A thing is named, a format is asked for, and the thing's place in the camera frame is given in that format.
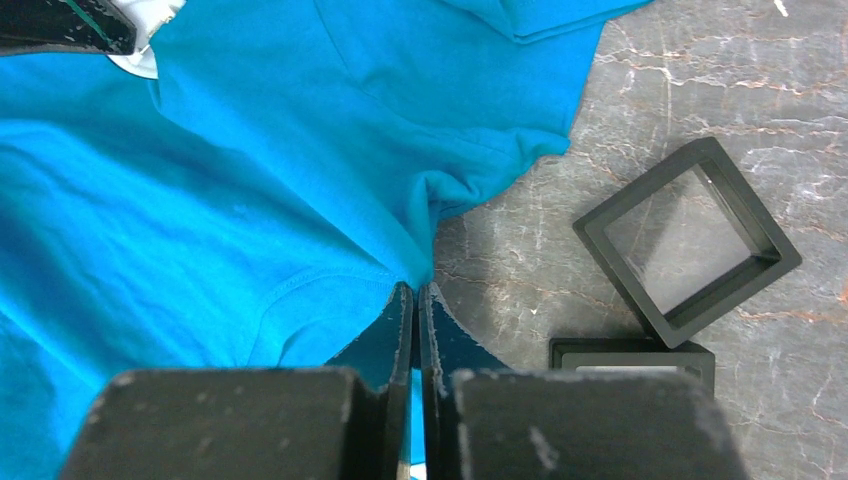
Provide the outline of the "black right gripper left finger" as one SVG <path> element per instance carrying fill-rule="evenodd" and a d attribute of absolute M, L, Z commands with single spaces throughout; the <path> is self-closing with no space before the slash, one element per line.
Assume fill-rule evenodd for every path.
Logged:
<path fill-rule="evenodd" d="M 63 479 L 406 479 L 415 301 L 314 368 L 147 369 L 115 376 Z"/>

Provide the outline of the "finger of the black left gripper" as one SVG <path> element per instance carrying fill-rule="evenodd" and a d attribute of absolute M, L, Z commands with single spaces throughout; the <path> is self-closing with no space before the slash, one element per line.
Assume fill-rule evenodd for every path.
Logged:
<path fill-rule="evenodd" d="M 134 52 L 137 29 L 112 1 L 1 0 L 1 54 Z"/>

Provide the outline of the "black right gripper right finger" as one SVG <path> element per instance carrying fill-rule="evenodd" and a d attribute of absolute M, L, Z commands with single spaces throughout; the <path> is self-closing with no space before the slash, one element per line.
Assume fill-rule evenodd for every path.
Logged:
<path fill-rule="evenodd" d="M 432 479 L 745 479 L 714 396 L 681 373 L 507 367 L 419 295 Z"/>

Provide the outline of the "black square display box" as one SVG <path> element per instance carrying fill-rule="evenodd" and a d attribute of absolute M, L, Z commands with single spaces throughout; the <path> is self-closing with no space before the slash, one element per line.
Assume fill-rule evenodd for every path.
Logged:
<path fill-rule="evenodd" d="M 715 395 L 715 354 L 691 340 L 667 348 L 651 339 L 554 338 L 549 367 L 575 372 L 681 373 Z"/>

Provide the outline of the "blue garment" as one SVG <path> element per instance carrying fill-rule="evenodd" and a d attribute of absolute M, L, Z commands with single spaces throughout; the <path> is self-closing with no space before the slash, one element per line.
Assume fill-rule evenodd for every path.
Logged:
<path fill-rule="evenodd" d="M 154 80 L 1 62 L 1 475 L 53 479 L 153 367 L 318 366 L 440 221 L 561 155 L 634 1 L 190 1 Z"/>

